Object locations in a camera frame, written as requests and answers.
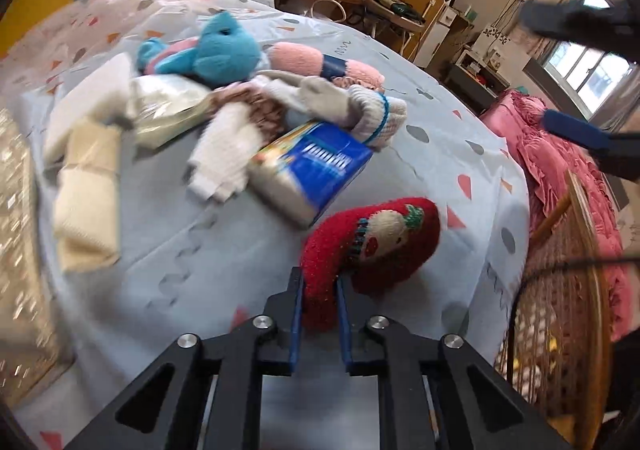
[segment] metal bolt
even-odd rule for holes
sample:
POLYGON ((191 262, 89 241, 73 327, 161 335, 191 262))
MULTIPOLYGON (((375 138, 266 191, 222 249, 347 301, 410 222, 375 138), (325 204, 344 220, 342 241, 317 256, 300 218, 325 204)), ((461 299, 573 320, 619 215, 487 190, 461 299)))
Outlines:
POLYGON ((189 349, 198 343, 198 337, 196 335, 192 335, 187 333, 178 338, 178 345, 183 349, 189 349))
POLYGON ((254 327, 258 329, 268 329, 273 325, 273 320, 265 315, 260 315, 254 318, 254 327))
POLYGON ((369 319, 369 327, 372 329, 384 329, 389 327, 389 320, 383 316, 372 316, 369 319))
POLYGON ((465 344, 465 340, 458 335, 447 335, 444 337, 444 344, 449 349, 459 349, 465 344))

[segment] wooden chair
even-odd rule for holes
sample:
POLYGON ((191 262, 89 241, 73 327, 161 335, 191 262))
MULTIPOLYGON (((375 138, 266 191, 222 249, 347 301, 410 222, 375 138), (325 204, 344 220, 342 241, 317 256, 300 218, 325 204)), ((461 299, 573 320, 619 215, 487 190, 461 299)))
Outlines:
MULTIPOLYGON (((530 239, 527 274, 598 254, 589 205, 577 176, 530 239)), ((506 377, 506 343, 495 368, 506 377)), ((590 450, 609 391, 607 282, 597 268, 547 276, 524 292, 517 310, 513 386, 578 450, 590 450)))

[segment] window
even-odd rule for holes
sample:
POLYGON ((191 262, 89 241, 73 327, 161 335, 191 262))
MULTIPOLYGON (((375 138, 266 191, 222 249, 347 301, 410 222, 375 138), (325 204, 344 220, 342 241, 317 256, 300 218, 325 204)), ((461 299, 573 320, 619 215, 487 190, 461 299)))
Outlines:
MULTIPOLYGON (((604 9, 607 0, 584 0, 584 5, 604 9)), ((589 118, 628 73, 629 63, 578 44, 562 42, 552 51, 545 70, 589 118)))

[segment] plush toy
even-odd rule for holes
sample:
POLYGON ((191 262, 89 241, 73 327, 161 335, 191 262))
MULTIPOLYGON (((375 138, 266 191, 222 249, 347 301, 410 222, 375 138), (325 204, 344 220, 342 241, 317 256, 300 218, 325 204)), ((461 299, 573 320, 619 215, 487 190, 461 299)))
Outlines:
POLYGON ((371 90, 380 90, 385 82, 385 77, 370 65, 327 56, 307 45, 279 42, 268 49, 267 55, 274 70, 320 76, 342 88, 360 84, 371 90))
POLYGON ((300 260, 305 326, 325 330, 335 325, 334 282, 340 271, 353 270, 357 292, 378 295, 412 276, 433 255, 439 239, 438 209, 423 197, 329 217, 307 239, 300 260))
POLYGON ((213 16, 199 38, 166 45, 151 38, 138 49, 145 74, 195 74, 210 86, 245 80, 260 61, 260 47, 226 11, 213 16))

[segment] tissue package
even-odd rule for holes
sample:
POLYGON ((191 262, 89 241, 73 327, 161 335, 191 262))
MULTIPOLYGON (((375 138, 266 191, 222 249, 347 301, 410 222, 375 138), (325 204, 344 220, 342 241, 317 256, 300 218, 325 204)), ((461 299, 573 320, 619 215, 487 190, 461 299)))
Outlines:
POLYGON ((364 168, 372 152, 330 123, 311 121, 260 150, 252 187, 300 226, 310 226, 364 168))

